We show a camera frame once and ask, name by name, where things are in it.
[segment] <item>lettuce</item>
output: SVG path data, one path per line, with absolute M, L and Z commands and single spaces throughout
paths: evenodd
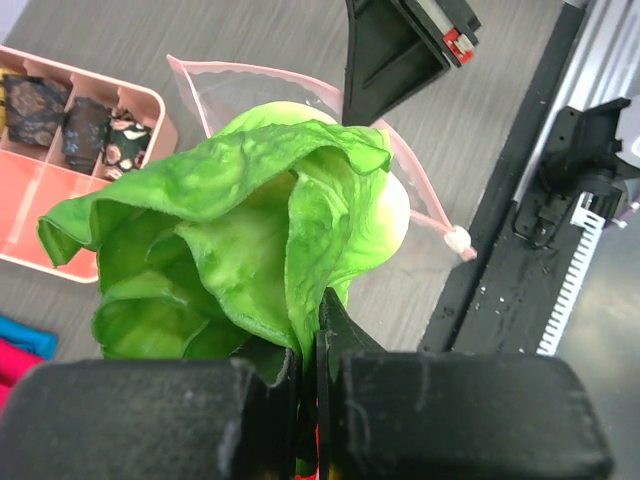
M 309 360 L 331 286 L 388 260 L 409 221 L 386 132 L 256 107 L 193 150 L 39 220 L 55 266 L 97 252 L 106 357 L 223 358 L 252 336 Z

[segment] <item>gray wood floor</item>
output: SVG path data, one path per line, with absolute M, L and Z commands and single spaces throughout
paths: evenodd
M 469 3 L 483 23 L 476 59 L 388 116 L 421 158 L 452 221 L 465 226 L 561 7 Z M 203 136 L 180 103 L 166 54 L 257 63 L 340 86 L 346 39 L 342 0 L 32 0 L 6 44 L 157 90 L 184 149 Z M 435 258 L 440 250 L 424 232 L 413 233 L 407 255 L 359 281 L 351 296 L 356 320 L 393 349 L 416 347 L 446 280 Z M 97 304 L 95 286 L 0 263 L 0 313 L 57 332 L 60 359 L 97 354 L 89 328 Z

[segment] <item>dark patterned pouch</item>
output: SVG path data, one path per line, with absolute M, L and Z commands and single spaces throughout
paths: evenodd
M 71 170 L 91 175 L 109 134 L 111 109 L 86 97 L 73 101 L 63 127 L 62 153 Z
M 9 140 L 49 147 L 71 90 L 40 77 L 4 75 Z
M 12 70 L 0 67 L 0 132 L 4 130 L 4 126 L 7 124 L 6 114 L 6 96 L 4 90 L 4 76 L 5 75 L 18 75 Z

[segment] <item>metal frame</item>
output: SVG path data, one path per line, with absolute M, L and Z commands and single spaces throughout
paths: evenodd
M 564 8 L 575 10 L 570 6 Z M 492 178 L 485 194 L 487 198 L 483 198 L 474 224 L 478 220 L 478 216 L 484 215 L 486 220 L 489 218 L 488 215 L 493 213 L 501 215 L 498 228 L 493 232 L 480 232 L 482 245 L 478 245 L 478 248 L 480 250 L 483 247 L 486 249 L 484 256 L 482 256 L 482 251 L 480 252 L 481 256 L 478 260 L 480 265 L 475 267 L 462 266 L 457 269 L 458 272 L 454 270 L 450 275 L 422 340 L 423 350 L 454 350 L 468 353 L 519 351 L 552 354 L 555 352 L 564 326 L 568 321 L 571 306 L 575 301 L 573 296 L 577 297 L 581 280 L 586 274 L 600 235 L 595 231 L 590 232 L 590 239 L 595 239 L 595 241 L 589 242 L 590 250 L 588 252 L 585 252 L 584 248 L 581 249 L 581 255 L 585 253 L 586 255 L 581 257 L 583 260 L 581 272 L 577 277 L 570 279 L 574 287 L 571 293 L 573 301 L 569 302 L 569 305 L 566 302 L 566 292 L 563 291 L 563 288 L 567 285 L 567 272 L 572 266 L 574 255 L 577 255 L 576 250 L 583 241 L 584 225 L 574 227 L 575 232 L 567 234 L 564 245 L 557 252 L 554 252 L 555 257 L 550 263 L 549 258 L 540 254 L 532 254 L 531 251 L 517 245 L 517 238 L 513 234 L 511 222 L 517 211 L 518 202 L 528 188 L 538 166 L 557 113 L 567 105 L 584 110 L 628 92 L 636 74 L 635 69 L 640 65 L 640 48 L 637 43 L 640 40 L 640 1 L 595 0 L 589 3 L 582 26 L 575 38 L 577 41 L 573 42 L 570 59 L 565 64 L 555 89 L 555 95 L 550 98 L 546 120 L 540 126 L 529 124 L 530 130 L 536 128 L 539 129 L 539 133 L 530 147 L 530 153 L 526 154 L 526 168 L 523 172 L 518 172 L 516 170 L 518 165 L 515 163 L 513 167 L 505 167 L 504 165 L 501 167 L 503 170 L 505 168 L 511 169 L 511 175 L 521 176 L 517 188 L 511 195 L 511 202 L 508 201 L 508 198 L 503 197 L 502 200 L 498 198 L 492 203 L 492 197 L 501 195 L 491 188 L 494 180 Z M 499 168 L 500 165 L 496 167 L 493 176 L 496 177 L 498 174 L 504 178 L 505 173 L 504 171 L 500 172 Z M 539 272 L 534 273 L 534 276 L 538 276 L 529 285 L 529 290 L 524 290 L 526 287 L 518 285 L 517 279 L 519 277 L 515 273 L 511 272 L 511 275 L 503 276 L 496 271 L 498 265 L 502 265 L 504 268 L 505 262 L 507 262 L 506 264 L 518 264 L 518 268 L 521 269 L 547 265 L 542 268 L 545 270 L 546 276 L 539 274 Z M 497 308 L 484 308 L 478 312 L 476 308 L 479 305 L 478 299 L 489 302 L 490 305 L 499 305 L 497 303 L 498 297 L 493 299 L 495 300 L 493 303 L 491 303 L 491 299 L 482 297 L 485 294 L 482 289 L 486 288 L 484 280 L 487 278 L 493 281 L 492 284 L 494 290 L 498 292 L 497 295 L 500 291 L 515 292 L 512 300 L 517 299 L 523 304 L 513 307 L 515 310 L 511 312 L 510 320 L 497 319 L 500 316 Z M 563 317 L 561 321 L 553 319 L 553 312 L 559 309 L 566 314 L 566 318 Z M 501 332 L 502 338 L 496 338 L 498 328 L 509 331 Z M 549 337 L 551 331 L 553 331 L 552 338 Z M 546 339 L 551 341 L 546 345 L 546 348 L 543 342 L 545 335 Z

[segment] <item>pink organizer tray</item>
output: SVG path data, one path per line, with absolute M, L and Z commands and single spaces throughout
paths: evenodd
M 153 90 L 46 60 L 0 45 L 0 67 L 17 73 L 56 80 L 72 88 L 68 110 L 76 97 L 89 97 L 109 107 L 129 110 L 140 123 L 151 127 L 149 146 L 142 161 L 171 155 L 178 134 L 166 114 L 162 97 Z M 108 181 L 104 166 L 96 163 L 91 175 L 65 167 L 61 127 L 49 148 L 9 140 L 7 128 L 0 136 L 0 259 L 80 283 L 98 279 L 95 254 L 82 251 L 68 265 L 54 269 L 36 233 L 38 218 L 57 203 L 95 192 Z

